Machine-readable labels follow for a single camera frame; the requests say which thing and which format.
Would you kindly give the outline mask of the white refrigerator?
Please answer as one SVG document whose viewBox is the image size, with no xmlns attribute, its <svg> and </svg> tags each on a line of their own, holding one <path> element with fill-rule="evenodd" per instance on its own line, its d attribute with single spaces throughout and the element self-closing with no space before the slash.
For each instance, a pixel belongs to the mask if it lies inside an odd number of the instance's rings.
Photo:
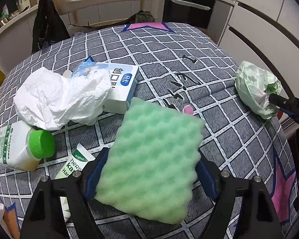
<svg viewBox="0 0 299 239">
<path fill-rule="evenodd" d="M 295 0 L 237 0 L 220 48 L 237 64 L 248 61 L 279 78 L 299 98 L 299 5 Z"/>
</svg>

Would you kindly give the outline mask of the white blue carton box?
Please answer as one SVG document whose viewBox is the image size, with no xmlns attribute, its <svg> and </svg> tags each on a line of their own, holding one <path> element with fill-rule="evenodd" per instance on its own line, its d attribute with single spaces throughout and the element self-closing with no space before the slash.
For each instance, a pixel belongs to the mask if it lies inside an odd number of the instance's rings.
<svg viewBox="0 0 299 239">
<path fill-rule="evenodd" d="M 136 65 L 94 62 L 92 57 L 88 57 L 73 70 L 71 77 L 87 75 L 91 70 L 99 69 L 109 71 L 112 85 L 112 91 L 102 107 L 103 111 L 125 114 L 136 91 L 139 67 Z"/>
</svg>

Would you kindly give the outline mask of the white plastic bag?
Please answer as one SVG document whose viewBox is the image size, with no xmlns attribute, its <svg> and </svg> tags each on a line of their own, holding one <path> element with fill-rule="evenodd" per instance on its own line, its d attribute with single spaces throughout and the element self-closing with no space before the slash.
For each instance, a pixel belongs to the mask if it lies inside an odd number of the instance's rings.
<svg viewBox="0 0 299 239">
<path fill-rule="evenodd" d="M 94 125 L 112 91 L 109 70 L 92 69 L 87 75 L 66 78 L 40 68 L 17 90 L 13 103 L 17 115 L 31 126 L 47 131 L 69 121 Z"/>
</svg>

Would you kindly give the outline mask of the green plastic bag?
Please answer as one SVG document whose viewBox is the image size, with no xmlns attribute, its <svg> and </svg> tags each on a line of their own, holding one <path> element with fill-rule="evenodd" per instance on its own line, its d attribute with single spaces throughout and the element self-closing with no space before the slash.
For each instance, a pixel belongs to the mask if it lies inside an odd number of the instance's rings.
<svg viewBox="0 0 299 239">
<path fill-rule="evenodd" d="M 264 120 L 278 113 L 278 107 L 269 102 L 271 94 L 280 95 L 282 91 L 282 84 L 273 73 L 242 61 L 236 72 L 235 88 L 241 101 Z"/>
</svg>

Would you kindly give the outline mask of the black hanging bag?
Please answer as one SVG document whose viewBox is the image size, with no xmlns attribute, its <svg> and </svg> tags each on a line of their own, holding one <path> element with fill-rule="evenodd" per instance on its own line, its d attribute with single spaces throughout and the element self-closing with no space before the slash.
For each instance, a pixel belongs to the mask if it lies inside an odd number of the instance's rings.
<svg viewBox="0 0 299 239">
<path fill-rule="evenodd" d="M 33 25 L 32 54 L 70 38 L 52 0 L 39 0 Z"/>
</svg>

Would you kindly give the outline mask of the red plastic stool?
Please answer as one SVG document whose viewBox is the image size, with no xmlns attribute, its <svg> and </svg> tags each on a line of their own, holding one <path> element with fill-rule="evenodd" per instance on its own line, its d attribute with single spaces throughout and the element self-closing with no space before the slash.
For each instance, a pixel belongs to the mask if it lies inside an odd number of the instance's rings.
<svg viewBox="0 0 299 239">
<path fill-rule="evenodd" d="M 278 113 L 277 113 L 277 118 L 280 120 L 281 118 L 282 118 L 282 116 L 283 116 L 283 111 L 281 111 L 281 110 L 278 110 Z"/>
</svg>

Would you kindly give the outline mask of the green wavy sponge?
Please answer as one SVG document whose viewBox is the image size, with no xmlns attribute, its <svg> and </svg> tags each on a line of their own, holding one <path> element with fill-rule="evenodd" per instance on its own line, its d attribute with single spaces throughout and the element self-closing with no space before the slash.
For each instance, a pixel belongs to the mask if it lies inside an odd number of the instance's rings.
<svg viewBox="0 0 299 239">
<path fill-rule="evenodd" d="M 203 119 L 139 98 L 111 146 L 95 198 L 122 212 L 167 224 L 187 216 Z"/>
</svg>

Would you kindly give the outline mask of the white bottle green cap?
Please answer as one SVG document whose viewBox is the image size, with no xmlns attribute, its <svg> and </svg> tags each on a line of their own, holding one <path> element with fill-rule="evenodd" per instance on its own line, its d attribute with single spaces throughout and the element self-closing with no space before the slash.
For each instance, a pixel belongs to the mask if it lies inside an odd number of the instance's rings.
<svg viewBox="0 0 299 239">
<path fill-rule="evenodd" d="M 0 128 L 0 165 L 34 171 L 42 159 L 56 152 L 51 132 L 35 130 L 23 121 Z"/>
</svg>

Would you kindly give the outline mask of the green hand cream tube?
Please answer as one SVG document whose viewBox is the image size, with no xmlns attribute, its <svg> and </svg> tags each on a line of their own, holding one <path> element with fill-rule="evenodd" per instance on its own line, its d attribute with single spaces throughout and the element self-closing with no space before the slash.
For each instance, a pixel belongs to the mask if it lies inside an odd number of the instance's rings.
<svg viewBox="0 0 299 239">
<path fill-rule="evenodd" d="M 85 149 L 85 147 L 82 144 L 77 144 L 76 149 L 68 158 L 68 161 L 59 170 L 55 179 L 66 178 L 72 175 L 74 171 L 82 171 L 83 168 L 86 166 L 87 162 L 93 161 L 94 159 L 95 157 L 90 152 L 88 152 L 88 150 Z M 60 197 L 60 202 L 64 220 L 65 222 L 67 222 L 71 217 L 67 198 Z"/>
</svg>

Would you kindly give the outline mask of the black built-in oven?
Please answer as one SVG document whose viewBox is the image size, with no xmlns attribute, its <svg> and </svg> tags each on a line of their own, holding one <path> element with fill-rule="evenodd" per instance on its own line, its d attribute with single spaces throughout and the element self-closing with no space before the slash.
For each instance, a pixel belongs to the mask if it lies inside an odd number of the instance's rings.
<svg viewBox="0 0 299 239">
<path fill-rule="evenodd" d="M 165 0 L 162 21 L 207 29 L 215 0 Z"/>
</svg>

